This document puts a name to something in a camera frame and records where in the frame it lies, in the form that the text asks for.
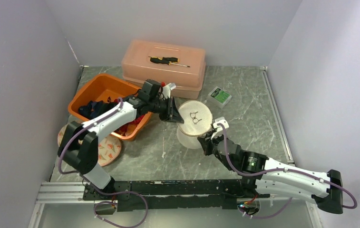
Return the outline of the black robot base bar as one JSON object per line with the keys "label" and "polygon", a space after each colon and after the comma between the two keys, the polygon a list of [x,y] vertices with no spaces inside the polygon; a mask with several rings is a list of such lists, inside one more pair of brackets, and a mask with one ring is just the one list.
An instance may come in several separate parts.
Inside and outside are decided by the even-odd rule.
{"label": "black robot base bar", "polygon": [[243,200],[258,196],[256,190],[239,179],[116,181],[117,196],[98,193],[85,185],[83,200],[114,201],[119,212],[141,209],[235,209]]}

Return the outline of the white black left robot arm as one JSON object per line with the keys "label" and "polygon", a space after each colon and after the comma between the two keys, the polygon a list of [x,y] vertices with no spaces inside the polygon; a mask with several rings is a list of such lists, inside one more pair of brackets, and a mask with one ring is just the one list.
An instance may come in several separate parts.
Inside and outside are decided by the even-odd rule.
{"label": "white black left robot arm", "polygon": [[59,173],[65,162],[92,183],[96,194],[107,200],[115,193],[115,180],[98,163],[98,145],[115,130],[147,113],[155,113],[163,122],[184,123],[172,96],[175,83],[162,85],[148,79],[134,95],[118,98],[118,104],[110,110],[89,121],[70,122],[58,149]]}

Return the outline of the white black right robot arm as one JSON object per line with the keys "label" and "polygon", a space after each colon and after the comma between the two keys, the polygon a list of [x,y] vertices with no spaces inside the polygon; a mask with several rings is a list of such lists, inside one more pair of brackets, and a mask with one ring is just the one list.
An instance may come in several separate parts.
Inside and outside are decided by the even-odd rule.
{"label": "white black right robot arm", "polygon": [[211,139],[206,134],[197,140],[206,156],[214,155],[224,167],[242,177],[240,191],[244,196],[284,195],[314,203],[328,213],[343,213],[339,171],[316,172],[290,166],[266,155],[243,150],[223,135]]}

